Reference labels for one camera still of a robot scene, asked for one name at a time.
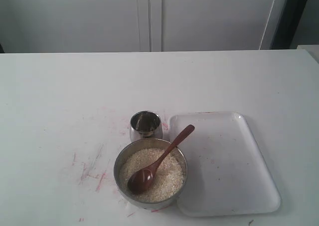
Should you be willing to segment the brown wooden spoon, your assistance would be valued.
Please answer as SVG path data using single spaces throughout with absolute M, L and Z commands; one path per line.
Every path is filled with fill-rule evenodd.
M 194 129 L 195 127 L 191 124 L 186 126 L 154 163 L 135 172 L 128 180 L 128 189 L 136 195 L 147 191 L 155 180 L 158 167 L 165 157 L 183 140 L 185 140 L 194 131 Z

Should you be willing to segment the small steel cup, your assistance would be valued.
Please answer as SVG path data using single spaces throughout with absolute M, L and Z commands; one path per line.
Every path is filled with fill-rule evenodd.
M 152 111 L 140 111 L 130 119 L 129 134 L 131 142 L 146 138 L 163 138 L 161 118 Z

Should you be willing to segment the large steel rice bowl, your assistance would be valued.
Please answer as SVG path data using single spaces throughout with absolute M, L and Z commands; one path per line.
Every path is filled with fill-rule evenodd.
M 182 167 L 182 173 L 184 176 L 183 184 L 179 191 L 174 194 L 172 197 L 163 200 L 161 202 L 157 203 L 143 203 L 137 200 L 134 200 L 132 195 L 134 195 L 130 190 L 126 192 L 120 184 L 120 169 L 122 168 L 123 164 L 127 161 L 127 159 L 132 156 L 134 153 L 136 153 L 139 150 L 142 149 L 148 149 L 148 148 L 158 148 L 162 150 L 166 150 L 170 145 L 170 142 L 162 140 L 162 139 L 142 139 L 142 140 L 137 140 L 135 142 L 130 143 L 127 147 L 125 147 L 120 154 L 117 156 L 116 161 L 114 163 L 114 179 L 116 182 L 116 185 L 118 187 L 119 192 L 122 194 L 122 196 L 132 205 L 145 209 L 145 210 L 151 210 L 151 211 L 158 211 L 161 209 L 164 209 L 168 206 L 170 206 L 172 203 L 174 203 L 178 198 L 179 195 L 181 194 L 186 180 L 187 180 L 187 161 L 180 151 L 179 148 L 173 149 L 170 154 L 174 155 L 178 162 L 180 163 Z

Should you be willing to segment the white rice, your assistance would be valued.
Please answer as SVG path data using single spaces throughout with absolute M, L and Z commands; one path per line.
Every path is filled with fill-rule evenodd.
M 142 149 L 130 156 L 120 169 L 121 187 L 128 192 L 128 180 L 136 171 L 157 160 L 164 150 L 158 148 Z M 134 200 L 143 203 L 157 203 L 176 194 L 183 184 L 182 167 L 177 158 L 168 154 L 160 164 L 151 187 L 142 194 L 132 195 Z

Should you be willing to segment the white plastic tray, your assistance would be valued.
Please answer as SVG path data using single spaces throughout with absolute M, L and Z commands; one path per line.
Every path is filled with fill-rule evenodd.
M 243 115 L 205 112 L 169 119 L 173 140 L 187 125 L 195 127 L 180 145 L 188 164 L 177 201 L 190 217 L 263 214 L 276 211 L 281 197 Z

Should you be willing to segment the white cabinet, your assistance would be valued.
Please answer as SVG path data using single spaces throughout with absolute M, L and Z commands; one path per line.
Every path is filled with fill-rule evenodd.
M 0 0 L 8 53 L 269 49 L 287 0 Z

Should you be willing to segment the dark door frame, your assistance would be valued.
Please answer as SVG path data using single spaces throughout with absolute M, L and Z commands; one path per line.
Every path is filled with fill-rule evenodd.
M 286 0 L 271 49 L 319 43 L 319 0 Z

